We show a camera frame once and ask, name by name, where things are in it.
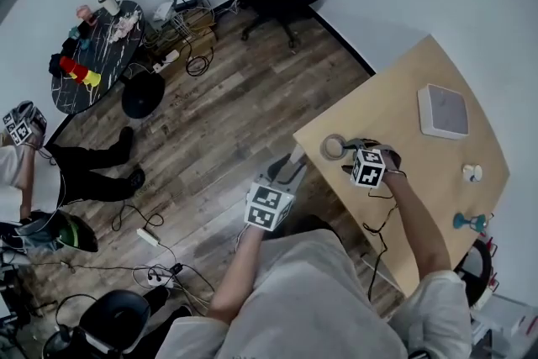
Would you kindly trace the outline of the person's left forearm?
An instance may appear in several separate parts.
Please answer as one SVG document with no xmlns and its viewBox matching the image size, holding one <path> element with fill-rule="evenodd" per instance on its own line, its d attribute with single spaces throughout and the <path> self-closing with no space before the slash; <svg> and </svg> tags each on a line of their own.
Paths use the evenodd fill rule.
<svg viewBox="0 0 538 359">
<path fill-rule="evenodd" d="M 253 291 L 264 231 L 249 226 L 241 236 L 235 256 L 214 292 L 206 316 L 229 325 Z"/>
</svg>

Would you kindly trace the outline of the teal small tool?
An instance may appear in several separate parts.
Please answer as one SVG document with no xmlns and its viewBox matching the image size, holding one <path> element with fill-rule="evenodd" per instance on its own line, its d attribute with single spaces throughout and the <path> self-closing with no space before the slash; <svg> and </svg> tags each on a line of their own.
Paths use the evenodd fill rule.
<svg viewBox="0 0 538 359">
<path fill-rule="evenodd" d="M 465 226 L 478 232 L 479 234 L 483 234 L 488 226 L 488 218 L 485 214 L 480 214 L 468 219 L 464 216 L 464 214 L 457 213 L 453 218 L 453 227 L 455 229 L 461 229 Z"/>
</svg>

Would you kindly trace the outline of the black backpack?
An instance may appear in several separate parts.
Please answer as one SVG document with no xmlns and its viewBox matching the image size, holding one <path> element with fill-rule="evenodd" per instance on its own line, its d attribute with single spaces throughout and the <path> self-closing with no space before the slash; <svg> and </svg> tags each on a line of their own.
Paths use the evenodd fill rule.
<svg viewBox="0 0 538 359">
<path fill-rule="evenodd" d="M 70 247 L 97 252 L 98 240 L 93 229 L 75 215 L 57 210 L 53 214 L 33 212 L 19 223 L 0 222 L 0 240 L 18 251 L 58 251 Z"/>
</svg>

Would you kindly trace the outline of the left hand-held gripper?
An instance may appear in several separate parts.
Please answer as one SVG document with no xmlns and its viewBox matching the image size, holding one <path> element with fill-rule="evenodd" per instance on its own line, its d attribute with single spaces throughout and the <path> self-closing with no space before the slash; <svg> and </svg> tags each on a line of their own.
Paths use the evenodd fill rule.
<svg viewBox="0 0 538 359">
<path fill-rule="evenodd" d="M 307 171 L 307 163 L 281 159 L 272 165 L 272 179 L 259 173 L 245 198 L 245 222 L 274 231 L 289 215 L 297 190 Z"/>
</svg>

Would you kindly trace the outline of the white mug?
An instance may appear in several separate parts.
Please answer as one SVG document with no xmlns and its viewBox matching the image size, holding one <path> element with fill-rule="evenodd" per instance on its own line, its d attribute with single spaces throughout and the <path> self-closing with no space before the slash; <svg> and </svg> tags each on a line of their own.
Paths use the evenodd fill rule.
<svg viewBox="0 0 538 359">
<path fill-rule="evenodd" d="M 462 166 L 462 177 L 465 181 L 475 183 L 483 178 L 483 169 L 479 164 L 466 164 Z"/>
</svg>

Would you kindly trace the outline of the red yellow stacked cups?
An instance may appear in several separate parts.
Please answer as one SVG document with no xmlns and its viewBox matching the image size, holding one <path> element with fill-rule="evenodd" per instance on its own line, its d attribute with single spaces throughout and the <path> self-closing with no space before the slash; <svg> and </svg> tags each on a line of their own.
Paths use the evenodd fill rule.
<svg viewBox="0 0 538 359">
<path fill-rule="evenodd" d="M 76 63 L 72 58 L 66 56 L 60 58 L 60 68 L 77 84 L 97 87 L 101 81 L 100 74 Z"/>
</svg>

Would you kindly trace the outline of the person's right forearm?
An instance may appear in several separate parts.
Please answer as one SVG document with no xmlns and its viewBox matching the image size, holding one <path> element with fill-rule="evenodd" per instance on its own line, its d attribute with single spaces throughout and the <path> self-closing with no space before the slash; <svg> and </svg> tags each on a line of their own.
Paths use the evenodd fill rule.
<svg viewBox="0 0 538 359">
<path fill-rule="evenodd" d="M 444 238 L 409 180 L 403 174 L 388 172 L 384 174 L 383 181 L 398 205 L 419 279 L 422 280 L 434 272 L 450 271 L 451 260 Z"/>
</svg>

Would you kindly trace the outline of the person's white shirt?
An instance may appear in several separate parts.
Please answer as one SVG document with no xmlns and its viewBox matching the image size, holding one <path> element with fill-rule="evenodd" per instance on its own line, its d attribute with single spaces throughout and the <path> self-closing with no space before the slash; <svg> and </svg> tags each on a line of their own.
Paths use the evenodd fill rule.
<svg viewBox="0 0 538 359">
<path fill-rule="evenodd" d="M 156 359 L 468 359 L 464 282 L 451 271 L 423 279 L 391 319 L 360 287 L 336 235 L 315 230 L 261 244 L 253 291 L 228 324 L 174 321 Z"/>
</svg>

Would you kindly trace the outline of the tape roll with blue core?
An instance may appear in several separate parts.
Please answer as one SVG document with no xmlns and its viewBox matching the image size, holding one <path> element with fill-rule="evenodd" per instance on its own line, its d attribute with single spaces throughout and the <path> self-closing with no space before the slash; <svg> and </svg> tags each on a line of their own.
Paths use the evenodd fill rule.
<svg viewBox="0 0 538 359">
<path fill-rule="evenodd" d="M 337 134 L 327 136 L 321 143 L 319 151 L 327 161 L 338 161 L 345 157 L 347 153 L 346 140 Z"/>
</svg>

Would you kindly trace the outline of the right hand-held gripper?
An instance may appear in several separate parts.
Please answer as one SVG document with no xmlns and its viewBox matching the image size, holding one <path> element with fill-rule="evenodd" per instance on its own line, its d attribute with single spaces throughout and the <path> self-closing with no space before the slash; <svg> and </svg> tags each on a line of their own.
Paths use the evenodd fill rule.
<svg viewBox="0 0 538 359">
<path fill-rule="evenodd" d="M 401 156 L 390 145 L 375 140 L 352 139 L 341 145 L 343 150 L 355 150 L 354 164 L 342 165 L 343 172 L 351 175 L 351 182 L 358 187 L 379 187 L 387 170 L 384 156 L 388 156 L 396 169 L 400 168 Z"/>
</svg>

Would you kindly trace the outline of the black round stool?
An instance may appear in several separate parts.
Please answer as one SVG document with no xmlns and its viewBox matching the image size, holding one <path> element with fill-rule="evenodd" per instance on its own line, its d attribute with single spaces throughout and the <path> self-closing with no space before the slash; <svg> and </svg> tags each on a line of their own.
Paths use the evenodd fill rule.
<svg viewBox="0 0 538 359">
<path fill-rule="evenodd" d="M 122 359 L 139 343 L 151 316 L 148 301 L 128 290 L 113 290 L 83 313 L 78 325 L 57 323 L 41 359 Z"/>
</svg>

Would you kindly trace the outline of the person's black trousers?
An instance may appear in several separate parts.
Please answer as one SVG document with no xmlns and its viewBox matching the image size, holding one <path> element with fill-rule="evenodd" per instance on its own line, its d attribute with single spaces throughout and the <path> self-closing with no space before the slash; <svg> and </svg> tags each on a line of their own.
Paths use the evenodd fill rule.
<svg viewBox="0 0 538 359">
<path fill-rule="evenodd" d="M 329 223 L 314 214 L 304 215 L 292 221 L 283 221 L 274 231 L 266 231 L 262 240 L 276 240 L 290 235 L 298 235 L 315 230 L 328 230 L 340 237 Z"/>
</svg>

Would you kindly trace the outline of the white power strip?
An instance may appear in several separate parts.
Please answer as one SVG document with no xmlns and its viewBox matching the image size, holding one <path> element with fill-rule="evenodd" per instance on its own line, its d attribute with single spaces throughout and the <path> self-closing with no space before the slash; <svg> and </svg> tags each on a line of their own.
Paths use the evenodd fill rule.
<svg viewBox="0 0 538 359">
<path fill-rule="evenodd" d="M 148 230 L 143 229 L 143 228 L 138 228 L 136 230 L 136 233 L 141 239 L 146 241 L 148 244 L 154 247 L 157 247 L 160 245 L 160 240 L 157 237 L 155 237 L 153 234 L 151 234 Z"/>
<path fill-rule="evenodd" d="M 178 281 L 178 274 L 182 271 L 182 265 L 176 264 L 171 268 L 162 266 L 151 267 L 146 274 L 146 280 L 151 287 L 163 286 L 174 288 Z"/>
<path fill-rule="evenodd" d="M 180 54 L 177 50 L 170 51 L 164 58 L 159 59 L 154 65 L 153 65 L 153 71 L 154 73 L 161 73 L 164 69 L 166 69 L 169 65 L 174 63 L 180 58 Z"/>
</svg>

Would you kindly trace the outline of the small teal item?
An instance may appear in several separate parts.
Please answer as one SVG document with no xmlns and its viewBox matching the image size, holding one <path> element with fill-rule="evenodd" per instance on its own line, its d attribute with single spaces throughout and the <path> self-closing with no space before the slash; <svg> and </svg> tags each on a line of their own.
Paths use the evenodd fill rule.
<svg viewBox="0 0 538 359">
<path fill-rule="evenodd" d="M 69 37 L 78 43 L 81 50 L 87 50 L 91 44 L 90 29 L 91 27 L 86 22 L 70 29 Z"/>
</svg>

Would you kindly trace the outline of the white rectangular box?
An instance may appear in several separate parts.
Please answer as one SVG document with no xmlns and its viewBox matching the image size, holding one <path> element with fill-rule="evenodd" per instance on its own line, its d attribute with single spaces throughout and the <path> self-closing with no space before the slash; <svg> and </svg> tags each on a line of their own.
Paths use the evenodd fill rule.
<svg viewBox="0 0 538 359">
<path fill-rule="evenodd" d="M 469 134 L 464 97 L 450 89 L 427 84 L 417 92 L 420 130 L 424 135 L 461 140 Z"/>
</svg>

